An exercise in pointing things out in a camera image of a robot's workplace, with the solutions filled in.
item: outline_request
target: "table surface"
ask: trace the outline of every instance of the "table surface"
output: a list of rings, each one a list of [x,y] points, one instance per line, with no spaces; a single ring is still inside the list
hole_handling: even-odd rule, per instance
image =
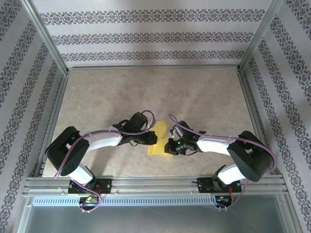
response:
[[[168,114],[216,135],[254,131],[234,67],[83,70],[70,73],[53,139],[68,126],[103,129],[145,109],[167,121],[168,137]],[[96,176],[197,176],[233,161],[212,152],[148,155],[147,146],[126,144],[90,151],[82,163]],[[47,160],[43,177],[55,172]]]

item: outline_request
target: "yellow block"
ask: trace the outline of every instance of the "yellow block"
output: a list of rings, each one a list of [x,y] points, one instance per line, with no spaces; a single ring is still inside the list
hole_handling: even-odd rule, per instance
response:
[[[150,130],[157,135],[157,142],[148,146],[148,154],[167,154],[164,152],[164,146],[167,143],[166,121],[157,120],[155,126]]]

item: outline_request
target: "patterned wallpaper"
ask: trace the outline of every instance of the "patterned wallpaper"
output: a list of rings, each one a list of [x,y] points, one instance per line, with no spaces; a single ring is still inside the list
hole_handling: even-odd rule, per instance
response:
[[[245,70],[303,232],[311,232],[311,5],[284,1]]]
[[[0,0],[0,233],[10,232],[62,75],[19,0]]]
[[[271,0],[33,0],[68,67],[238,65]]]

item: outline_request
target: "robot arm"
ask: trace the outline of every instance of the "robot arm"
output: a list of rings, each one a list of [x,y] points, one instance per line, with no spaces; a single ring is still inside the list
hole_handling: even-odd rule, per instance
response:
[[[93,183],[96,179],[93,173],[84,165],[81,160],[86,153],[101,147],[120,146],[125,143],[134,142],[143,145],[153,145],[157,141],[155,132],[148,131],[139,135],[126,135],[127,133],[139,133],[141,128],[146,125],[148,127],[149,121],[142,113],[135,113],[130,120],[121,121],[119,124],[114,124],[109,127],[107,133],[92,134],[80,140],[70,153],[66,163],[60,173],[61,176],[69,176],[73,180],[82,185]],[[45,154],[58,170],[62,164],[68,150],[79,137],[84,133],[78,131],[75,127],[70,126],[66,128],[46,149]]]
[[[190,129],[184,121],[180,121],[179,124]],[[186,155],[186,151],[190,150],[194,152],[217,152],[232,157],[235,162],[234,165],[223,169],[224,165],[213,175],[215,190],[220,190],[221,187],[226,187],[226,185],[234,181],[245,178],[257,182],[274,163],[272,156],[268,152],[249,143],[211,139],[208,135],[199,136],[182,129],[178,125],[174,125],[170,132],[172,137],[176,133],[179,139],[169,138],[168,143],[165,145],[166,153]],[[242,132],[239,137],[262,144],[249,131]]]

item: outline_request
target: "beige floor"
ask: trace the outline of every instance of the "beige floor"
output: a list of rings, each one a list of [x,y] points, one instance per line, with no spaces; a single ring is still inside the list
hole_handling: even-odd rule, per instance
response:
[[[102,129],[149,109],[157,120],[168,114],[199,131],[238,135],[253,131],[235,68],[129,69],[72,71],[54,138],[67,126]],[[147,146],[122,145],[89,152],[82,160],[97,176],[190,176],[213,174],[231,157],[148,155]],[[47,161],[43,176],[56,170]]]

